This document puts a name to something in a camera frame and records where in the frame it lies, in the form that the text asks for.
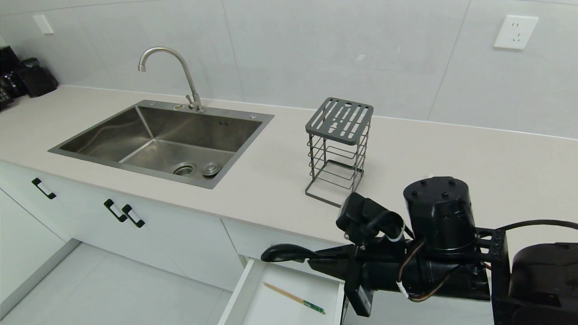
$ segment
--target white countertop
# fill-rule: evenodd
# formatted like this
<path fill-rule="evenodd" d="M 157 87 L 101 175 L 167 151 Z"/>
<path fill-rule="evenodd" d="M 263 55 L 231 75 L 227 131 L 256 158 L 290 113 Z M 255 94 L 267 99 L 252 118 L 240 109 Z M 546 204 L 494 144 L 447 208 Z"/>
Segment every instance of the white countertop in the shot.
<path fill-rule="evenodd" d="M 67 86 L 23 98 L 0 113 L 0 159 L 226 219 L 347 242 L 335 225 L 338 208 L 304 194 L 310 181 L 305 124 L 313 110 L 203 101 L 275 115 L 213 190 L 48 152 L 143 99 L 187 103 L 184 97 Z M 467 182 L 478 227 L 528 219 L 578 221 L 578 141 L 573 139 L 374 117 L 365 173 L 358 192 L 405 218 L 403 189 L 433 174 Z M 548 226 L 508 232 L 514 252 L 540 242 L 575 242 L 577 235 Z"/>

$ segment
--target sink basin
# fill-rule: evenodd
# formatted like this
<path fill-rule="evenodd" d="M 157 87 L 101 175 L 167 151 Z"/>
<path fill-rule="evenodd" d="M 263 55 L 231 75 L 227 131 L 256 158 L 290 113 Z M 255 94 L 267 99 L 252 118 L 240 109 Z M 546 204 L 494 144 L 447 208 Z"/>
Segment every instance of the sink basin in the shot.
<path fill-rule="evenodd" d="M 271 119 L 141 101 L 49 152 L 212 189 Z"/>

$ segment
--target dish rack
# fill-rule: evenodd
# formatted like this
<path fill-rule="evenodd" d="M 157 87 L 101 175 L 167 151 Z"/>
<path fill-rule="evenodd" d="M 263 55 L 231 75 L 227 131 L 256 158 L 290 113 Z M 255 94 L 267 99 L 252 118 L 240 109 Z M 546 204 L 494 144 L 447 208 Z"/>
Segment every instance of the dish rack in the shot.
<path fill-rule="evenodd" d="M 373 107 L 327 98 L 305 125 L 311 182 L 305 194 L 340 207 L 364 175 Z"/>

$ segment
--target cabinet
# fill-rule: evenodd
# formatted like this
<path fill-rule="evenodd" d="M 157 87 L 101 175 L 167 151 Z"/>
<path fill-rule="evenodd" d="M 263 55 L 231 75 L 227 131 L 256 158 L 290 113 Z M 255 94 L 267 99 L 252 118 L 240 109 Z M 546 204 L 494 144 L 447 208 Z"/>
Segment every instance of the cabinet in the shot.
<path fill-rule="evenodd" d="M 145 222 L 186 277 L 233 291 L 243 265 L 221 219 L 131 195 L 122 202 L 131 207 L 123 207 L 127 216 Z"/>
<path fill-rule="evenodd" d="M 124 197 L 61 178 L 46 178 L 69 213 L 55 222 L 80 241 L 175 274 L 184 274 L 152 235 L 149 225 L 137 228 L 121 209 Z"/>
<path fill-rule="evenodd" d="M 270 283 L 311 301 L 325 314 L 309 309 L 265 287 Z M 344 284 L 250 259 L 218 325 L 340 325 L 346 311 Z"/>
<path fill-rule="evenodd" d="M 342 245 L 339 243 L 320 242 L 314 239 L 290 235 L 285 232 L 252 226 L 237 221 L 223 220 L 223 223 L 225 224 L 227 233 L 229 233 L 229 236 L 231 237 L 231 242 L 233 243 L 237 254 L 251 257 L 256 260 L 261 259 L 261 254 L 263 254 L 265 249 L 279 243 L 291 243 L 314 251 Z M 307 263 L 287 261 L 276 264 L 296 269 L 301 272 L 321 276 L 323 278 L 337 280 L 332 276 L 311 269 Z"/>
<path fill-rule="evenodd" d="M 64 245 L 61 238 L 0 190 L 0 303 Z M 9 308 L 2 304 L 2 309 Z"/>
<path fill-rule="evenodd" d="M 0 175 L 63 236 L 229 291 L 243 272 L 218 217 L 5 162 Z"/>
<path fill-rule="evenodd" d="M 55 223 L 55 217 L 67 214 L 66 207 L 58 196 L 51 194 L 56 189 L 46 186 L 44 174 L 32 169 L 0 161 L 0 189 L 11 196 L 38 221 L 68 242 L 70 236 Z"/>

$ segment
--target faucet spout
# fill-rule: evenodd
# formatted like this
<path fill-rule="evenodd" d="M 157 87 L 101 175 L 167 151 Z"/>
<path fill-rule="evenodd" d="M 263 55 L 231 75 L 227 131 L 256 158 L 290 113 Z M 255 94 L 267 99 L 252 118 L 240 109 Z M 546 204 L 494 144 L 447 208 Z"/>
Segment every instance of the faucet spout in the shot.
<path fill-rule="evenodd" d="M 168 54 L 176 57 L 177 60 L 179 60 L 179 62 L 183 66 L 184 75 L 187 78 L 188 86 L 191 89 L 191 94 L 192 94 L 192 100 L 190 99 L 189 96 L 187 96 L 187 98 L 190 102 L 188 107 L 192 110 L 195 110 L 198 113 L 202 113 L 205 110 L 205 108 L 201 104 L 201 98 L 200 98 L 199 94 L 197 93 L 197 90 L 195 88 L 195 84 L 192 82 L 191 73 L 188 70 L 187 63 L 185 62 L 183 57 L 177 51 L 175 51 L 173 49 L 169 49 L 168 47 L 162 47 L 162 46 L 151 47 L 150 49 L 144 51 L 143 55 L 140 57 L 138 70 L 141 72 L 146 72 L 146 60 L 151 56 L 151 54 L 156 53 L 156 52 L 168 53 Z"/>

